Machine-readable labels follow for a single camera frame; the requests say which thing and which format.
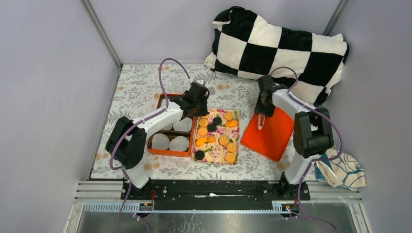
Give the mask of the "orange box lid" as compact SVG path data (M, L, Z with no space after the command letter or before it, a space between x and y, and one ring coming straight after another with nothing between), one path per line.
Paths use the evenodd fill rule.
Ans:
M258 130L258 114L255 113L240 143L275 162L279 162L289 143L294 121L280 108L266 118L262 130Z

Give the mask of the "orange cookie box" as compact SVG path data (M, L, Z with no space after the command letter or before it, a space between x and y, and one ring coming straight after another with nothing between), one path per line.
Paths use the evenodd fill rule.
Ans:
M166 105L165 96L162 94L155 111L164 112L149 120L147 149L151 154L189 157L193 145L195 118L184 116L180 106L172 101L181 95L167 96L169 105Z

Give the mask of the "floral cookie tray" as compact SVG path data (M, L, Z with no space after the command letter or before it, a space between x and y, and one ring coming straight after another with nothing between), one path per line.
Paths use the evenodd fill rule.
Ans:
M202 136L199 136L197 133L197 130L200 128L199 126L199 120L201 119L200 117L197 118L196 124L195 124L195 131L194 131L194 144L191 152L191 158L195 162L199 163L208 163L208 164L217 164L217 165L236 165L238 163L238 155L239 155L239 142L240 142L240 113L236 110L225 110L225 109L216 109L216 108L209 108L209 118L207 119L209 124L212 123L214 117L220 117L222 119L222 124L217 126L216 132L209 132L207 133L206 136L208 137L209 135L214 135L216 137L216 141L214 143L205 143L201 147L197 147L195 145L195 142L197 139L199 139ZM234 114L234 119L238 121L238 125L234 128L228 128L225 126L226 120L224 119L224 114L226 112L233 112ZM219 144L219 138L221 136L227 136L230 139L230 143L236 143L237 144L237 151L234 152L236 155L236 160L234 163L228 163L224 160L224 157L229 151L226 149L226 146L222 146ZM205 153L205 158L203 160L196 160L194 158L194 153L197 150L202 150Z

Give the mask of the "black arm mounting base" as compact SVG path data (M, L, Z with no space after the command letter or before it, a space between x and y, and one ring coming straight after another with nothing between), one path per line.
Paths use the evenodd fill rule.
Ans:
M122 200L147 200L156 211L266 211L273 201L310 200L306 183L155 179L128 190L122 182Z

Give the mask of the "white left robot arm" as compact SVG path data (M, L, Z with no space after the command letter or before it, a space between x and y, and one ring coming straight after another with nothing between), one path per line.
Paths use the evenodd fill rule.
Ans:
M116 170L113 161L117 160L127 181L133 185L132 193L138 199L146 199L151 192L151 187L147 184L149 175L141 163L149 137L183 118L206 116L208 97L209 90L203 84L193 82L183 94L165 97L165 106L152 113L135 119L124 116L117 120L105 150L111 156L111 169Z

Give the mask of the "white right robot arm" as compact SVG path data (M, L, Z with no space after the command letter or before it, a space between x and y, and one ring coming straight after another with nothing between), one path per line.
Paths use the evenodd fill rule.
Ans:
M257 128L261 130L264 121L280 109L293 119L293 146L296 151L290 166L284 172L285 183L279 186L279 195L291 200L298 193L297 184L303 182L306 169L333 146L333 133L326 108L315 109L308 102L299 99L285 85L275 84L269 75L258 80L259 98L255 107L258 115Z

